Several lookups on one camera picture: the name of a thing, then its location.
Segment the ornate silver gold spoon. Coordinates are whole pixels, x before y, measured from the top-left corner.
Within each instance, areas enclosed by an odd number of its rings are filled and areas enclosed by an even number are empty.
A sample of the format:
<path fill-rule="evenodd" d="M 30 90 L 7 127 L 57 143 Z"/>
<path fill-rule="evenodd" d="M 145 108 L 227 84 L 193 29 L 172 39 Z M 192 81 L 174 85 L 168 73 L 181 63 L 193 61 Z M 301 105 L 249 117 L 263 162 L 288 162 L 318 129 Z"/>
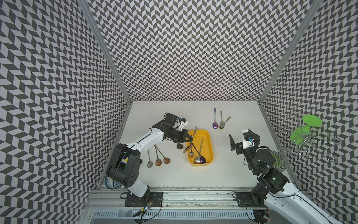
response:
<path fill-rule="evenodd" d="M 183 153 L 189 152 L 188 155 L 189 155 L 190 158 L 194 157 L 194 152 L 192 151 L 192 147 L 193 147 L 194 136 L 195 136 L 197 130 L 198 130 L 198 127 L 195 127 L 194 133 L 193 133 L 193 136 L 192 136 L 192 140 L 191 140 L 189 146 L 183 151 Z"/>

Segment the yellow plastic storage box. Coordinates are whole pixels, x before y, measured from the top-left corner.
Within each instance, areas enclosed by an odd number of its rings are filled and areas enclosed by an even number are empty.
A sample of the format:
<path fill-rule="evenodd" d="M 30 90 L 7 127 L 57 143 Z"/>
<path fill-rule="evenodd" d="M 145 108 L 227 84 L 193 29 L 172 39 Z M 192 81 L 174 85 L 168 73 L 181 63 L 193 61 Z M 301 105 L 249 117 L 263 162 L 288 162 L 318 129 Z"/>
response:
<path fill-rule="evenodd" d="M 190 165 L 196 167 L 207 166 L 214 161 L 211 136 L 207 130 L 197 129 L 192 143 L 192 149 L 189 149 L 187 152 L 187 159 Z M 205 158 L 206 163 L 195 163 L 195 158 L 198 157 L 199 154 Z"/>

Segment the plain silver spoon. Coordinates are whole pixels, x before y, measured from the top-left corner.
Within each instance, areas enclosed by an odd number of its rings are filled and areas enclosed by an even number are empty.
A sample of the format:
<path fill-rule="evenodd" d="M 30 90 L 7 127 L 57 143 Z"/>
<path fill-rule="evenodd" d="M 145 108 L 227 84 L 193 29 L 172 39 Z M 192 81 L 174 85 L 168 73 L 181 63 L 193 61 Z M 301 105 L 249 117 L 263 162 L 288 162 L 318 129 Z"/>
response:
<path fill-rule="evenodd" d="M 198 151 L 195 146 L 194 146 L 194 148 L 195 148 L 195 150 L 198 152 L 198 156 L 195 157 L 194 163 L 195 163 L 195 164 L 202 164 L 202 163 L 204 163 L 204 160 L 203 160 L 203 158 L 202 158 L 202 156 L 201 156 L 201 154 L 200 154 L 200 151 Z"/>

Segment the purple iridescent spoon dark handle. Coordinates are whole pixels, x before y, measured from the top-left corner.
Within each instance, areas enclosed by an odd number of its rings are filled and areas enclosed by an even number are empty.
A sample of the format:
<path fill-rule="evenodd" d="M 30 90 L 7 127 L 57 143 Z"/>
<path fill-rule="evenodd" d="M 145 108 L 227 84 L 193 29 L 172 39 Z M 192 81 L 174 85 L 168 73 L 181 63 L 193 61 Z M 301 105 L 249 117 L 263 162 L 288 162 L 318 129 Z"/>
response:
<path fill-rule="evenodd" d="M 200 153 L 199 153 L 199 151 L 196 149 L 196 147 L 195 147 L 195 145 L 192 143 L 192 147 L 194 147 L 194 149 L 198 152 L 198 156 L 197 157 L 195 157 L 195 159 L 194 159 L 194 163 L 195 164 L 205 164 L 205 163 L 207 163 L 207 161 L 206 161 L 206 159 L 205 159 L 205 157 L 203 157 Z"/>

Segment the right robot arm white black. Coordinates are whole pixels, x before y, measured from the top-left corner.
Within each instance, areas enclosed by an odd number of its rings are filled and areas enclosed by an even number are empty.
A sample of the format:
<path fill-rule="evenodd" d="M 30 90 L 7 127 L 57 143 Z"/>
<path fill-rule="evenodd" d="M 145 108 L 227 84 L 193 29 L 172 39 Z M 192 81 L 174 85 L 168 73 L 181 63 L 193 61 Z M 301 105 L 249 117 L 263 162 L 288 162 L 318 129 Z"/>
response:
<path fill-rule="evenodd" d="M 235 143 L 230 137 L 230 149 L 243 155 L 257 185 L 248 192 L 235 192 L 238 206 L 248 208 L 266 207 L 292 224 L 338 224 L 339 221 L 318 207 L 303 194 L 282 172 L 274 168 L 276 159 L 268 147 L 261 147 L 260 137 L 253 131 L 242 131 L 243 139 Z"/>

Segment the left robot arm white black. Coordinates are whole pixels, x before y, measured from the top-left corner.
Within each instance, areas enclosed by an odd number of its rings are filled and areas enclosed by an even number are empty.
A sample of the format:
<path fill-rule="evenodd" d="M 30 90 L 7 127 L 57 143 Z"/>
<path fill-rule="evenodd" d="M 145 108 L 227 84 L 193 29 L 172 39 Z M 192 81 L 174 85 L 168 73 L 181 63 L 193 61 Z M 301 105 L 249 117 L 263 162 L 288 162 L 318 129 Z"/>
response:
<path fill-rule="evenodd" d="M 166 113 L 164 119 L 149 128 L 149 132 L 138 140 L 115 146 L 106 171 L 107 177 L 120 183 L 134 196 L 146 199 L 150 187 L 139 179 L 141 154 L 146 153 L 156 144 L 169 139 L 173 143 L 185 143 L 193 140 L 184 128 L 188 124 L 185 118 Z"/>

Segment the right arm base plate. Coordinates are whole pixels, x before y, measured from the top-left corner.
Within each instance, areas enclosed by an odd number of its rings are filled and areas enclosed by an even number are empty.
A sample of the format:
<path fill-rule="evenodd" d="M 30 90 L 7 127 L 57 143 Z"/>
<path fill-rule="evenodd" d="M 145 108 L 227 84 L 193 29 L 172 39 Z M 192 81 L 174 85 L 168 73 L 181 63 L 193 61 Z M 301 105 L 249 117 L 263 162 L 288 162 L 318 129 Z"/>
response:
<path fill-rule="evenodd" d="M 235 192 L 233 194 L 237 201 L 238 207 L 265 207 L 264 197 L 255 193 L 249 192 Z"/>

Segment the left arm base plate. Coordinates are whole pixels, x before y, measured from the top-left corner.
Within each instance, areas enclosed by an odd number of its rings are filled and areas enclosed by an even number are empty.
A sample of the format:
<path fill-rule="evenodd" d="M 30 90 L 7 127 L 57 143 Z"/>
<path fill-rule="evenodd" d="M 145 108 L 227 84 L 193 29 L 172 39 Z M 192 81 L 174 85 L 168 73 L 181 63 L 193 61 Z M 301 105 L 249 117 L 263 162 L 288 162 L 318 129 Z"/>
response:
<path fill-rule="evenodd" d="M 143 197 L 137 197 L 133 193 L 130 193 L 126 196 L 125 207 L 144 207 L 151 202 L 154 202 L 152 207 L 161 207 L 163 201 L 163 192 L 149 192 L 149 194 L 144 195 Z"/>

